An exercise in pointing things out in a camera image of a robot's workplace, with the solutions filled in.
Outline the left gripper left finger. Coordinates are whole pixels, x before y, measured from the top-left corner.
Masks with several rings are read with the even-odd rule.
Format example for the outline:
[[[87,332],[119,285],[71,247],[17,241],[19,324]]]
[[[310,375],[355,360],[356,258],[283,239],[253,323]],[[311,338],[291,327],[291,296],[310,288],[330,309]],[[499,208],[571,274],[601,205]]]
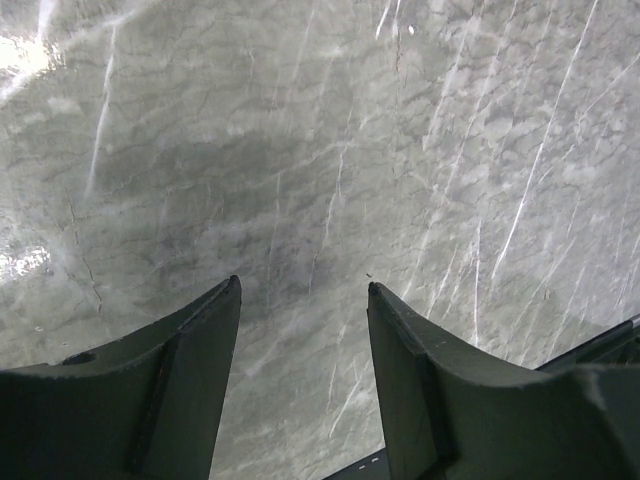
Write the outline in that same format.
[[[62,362],[1,374],[5,479],[205,479],[239,329],[231,277]]]

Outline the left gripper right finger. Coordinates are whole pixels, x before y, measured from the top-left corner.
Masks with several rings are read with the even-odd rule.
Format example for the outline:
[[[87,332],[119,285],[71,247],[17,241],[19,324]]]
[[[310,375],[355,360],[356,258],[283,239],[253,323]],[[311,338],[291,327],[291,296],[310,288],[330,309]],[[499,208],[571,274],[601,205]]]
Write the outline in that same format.
[[[380,283],[367,317],[394,479],[635,479],[639,363],[555,373],[488,354]]]

